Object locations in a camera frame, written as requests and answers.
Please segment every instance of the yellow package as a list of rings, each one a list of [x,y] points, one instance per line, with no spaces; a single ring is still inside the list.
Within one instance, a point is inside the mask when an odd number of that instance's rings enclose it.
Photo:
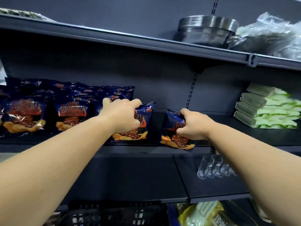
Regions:
[[[178,218],[181,226],[234,226],[219,201],[202,202],[188,207]]]

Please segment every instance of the stacked metal bowl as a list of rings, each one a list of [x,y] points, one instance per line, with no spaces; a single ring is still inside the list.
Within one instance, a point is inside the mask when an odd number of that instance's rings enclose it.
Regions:
[[[221,16],[188,16],[179,21],[174,40],[191,44],[226,48],[226,41],[236,33],[239,23]]]

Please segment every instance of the hand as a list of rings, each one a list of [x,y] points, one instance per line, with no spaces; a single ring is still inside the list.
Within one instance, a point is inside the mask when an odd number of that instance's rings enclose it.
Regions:
[[[205,114],[183,108],[180,113],[185,117],[184,128],[177,129],[177,135],[190,140],[207,140],[209,132],[217,123]]]
[[[116,99],[111,103],[109,98],[104,98],[102,104],[99,116],[109,121],[112,133],[125,133],[139,127],[140,122],[134,118],[134,110],[142,105],[139,99]]]

